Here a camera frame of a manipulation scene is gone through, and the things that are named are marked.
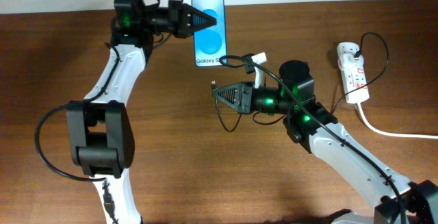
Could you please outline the blue Galaxy smartphone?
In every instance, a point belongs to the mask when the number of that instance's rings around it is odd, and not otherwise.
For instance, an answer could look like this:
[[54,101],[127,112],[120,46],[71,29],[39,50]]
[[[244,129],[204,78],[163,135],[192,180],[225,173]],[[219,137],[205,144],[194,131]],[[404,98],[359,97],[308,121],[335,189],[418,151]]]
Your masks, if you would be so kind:
[[194,59],[197,67],[220,66],[227,54],[224,0],[192,0],[192,6],[216,19],[216,25],[194,33]]

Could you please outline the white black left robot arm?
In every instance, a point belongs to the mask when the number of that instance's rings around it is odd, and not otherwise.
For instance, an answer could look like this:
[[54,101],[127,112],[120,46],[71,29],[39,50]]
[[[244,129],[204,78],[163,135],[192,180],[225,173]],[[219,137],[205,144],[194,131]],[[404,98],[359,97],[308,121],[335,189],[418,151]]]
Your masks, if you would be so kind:
[[94,88],[66,108],[72,161],[99,194],[107,223],[142,223],[129,178],[135,140],[126,105],[153,52],[154,37],[188,38],[216,19],[183,0],[114,0],[109,60]]

